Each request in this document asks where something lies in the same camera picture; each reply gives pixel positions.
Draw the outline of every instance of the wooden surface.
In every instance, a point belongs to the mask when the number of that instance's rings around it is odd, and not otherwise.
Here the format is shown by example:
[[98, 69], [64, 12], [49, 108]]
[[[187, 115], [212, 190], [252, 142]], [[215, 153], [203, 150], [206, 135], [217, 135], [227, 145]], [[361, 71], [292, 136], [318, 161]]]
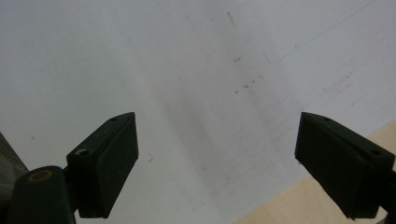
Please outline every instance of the wooden surface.
[[[392, 153], [396, 153], [396, 120], [372, 133], [370, 140]], [[308, 175], [290, 188], [275, 196], [236, 224], [288, 224], [288, 223], [377, 223], [386, 212], [380, 208], [375, 219], [346, 219], [341, 210], [325, 193], [319, 183]]]

